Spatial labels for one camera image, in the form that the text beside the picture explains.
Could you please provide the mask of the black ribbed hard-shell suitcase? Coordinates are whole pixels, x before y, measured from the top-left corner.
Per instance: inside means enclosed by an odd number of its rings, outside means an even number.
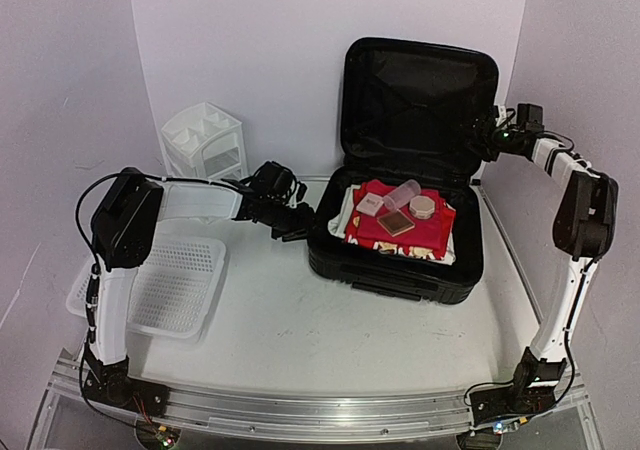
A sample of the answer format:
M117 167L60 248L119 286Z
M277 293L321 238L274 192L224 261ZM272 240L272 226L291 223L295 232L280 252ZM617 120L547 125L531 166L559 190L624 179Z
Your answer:
M463 302L484 269L481 212L471 187L483 159L480 140L493 127L499 82L482 52L382 37L347 50L342 82L342 166L322 195L307 239L319 276L355 289L445 305ZM450 265L385 255L346 243L328 230L348 187L377 179L414 179L438 190L456 217Z

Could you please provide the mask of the translucent pink cylindrical container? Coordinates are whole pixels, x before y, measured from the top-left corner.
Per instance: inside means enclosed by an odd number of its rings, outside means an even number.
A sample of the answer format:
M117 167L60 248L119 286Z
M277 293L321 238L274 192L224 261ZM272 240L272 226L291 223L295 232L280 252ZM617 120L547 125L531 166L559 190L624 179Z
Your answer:
M384 195L383 203L387 210L398 211L420 194L420 184L416 180L409 179Z

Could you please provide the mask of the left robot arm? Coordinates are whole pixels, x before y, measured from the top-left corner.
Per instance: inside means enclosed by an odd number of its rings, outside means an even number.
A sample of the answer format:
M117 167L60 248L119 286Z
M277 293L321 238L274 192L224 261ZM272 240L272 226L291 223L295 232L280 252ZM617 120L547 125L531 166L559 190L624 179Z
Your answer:
M85 293L87 332L79 387L90 408L103 404L163 415L167 386L129 374L126 324L133 282L149 257L158 222L212 217L270 228L274 240L303 240L315 214L293 172L273 161L241 180L161 177L134 167L99 180L109 189L80 235L93 257Z

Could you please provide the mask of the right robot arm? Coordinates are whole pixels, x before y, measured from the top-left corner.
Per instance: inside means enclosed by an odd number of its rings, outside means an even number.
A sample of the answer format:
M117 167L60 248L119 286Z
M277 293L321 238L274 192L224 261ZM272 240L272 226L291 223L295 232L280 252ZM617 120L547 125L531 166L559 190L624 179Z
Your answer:
M562 378L576 377L571 338L598 265L613 243L619 186L594 169L570 138L546 130L539 105L495 107L471 144L487 162L501 154L526 158L563 191L552 239L567 258L564 283L511 379L476 384L464 396L475 426L501 432L510 422L554 409L567 395L557 389Z

